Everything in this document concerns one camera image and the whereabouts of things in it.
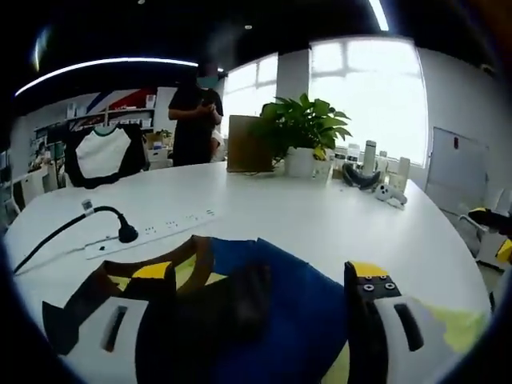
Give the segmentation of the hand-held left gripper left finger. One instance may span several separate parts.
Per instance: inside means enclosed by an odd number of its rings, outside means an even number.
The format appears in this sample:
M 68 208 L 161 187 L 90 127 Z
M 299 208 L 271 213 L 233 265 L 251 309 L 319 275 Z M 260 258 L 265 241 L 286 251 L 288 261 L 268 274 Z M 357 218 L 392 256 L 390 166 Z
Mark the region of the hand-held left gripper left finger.
M 59 355 L 88 383 L 173 377 L 172 262 L 102 262 L 59 310 Z

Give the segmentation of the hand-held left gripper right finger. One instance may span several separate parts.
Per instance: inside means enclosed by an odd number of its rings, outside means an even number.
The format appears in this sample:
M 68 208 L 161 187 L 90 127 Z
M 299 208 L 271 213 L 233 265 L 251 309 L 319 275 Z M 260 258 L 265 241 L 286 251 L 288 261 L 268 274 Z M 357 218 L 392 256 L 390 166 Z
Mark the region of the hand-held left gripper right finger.
M 375 265 L 346 262 L 349 383 L 428 383 L 450 359 L 446 324 Z

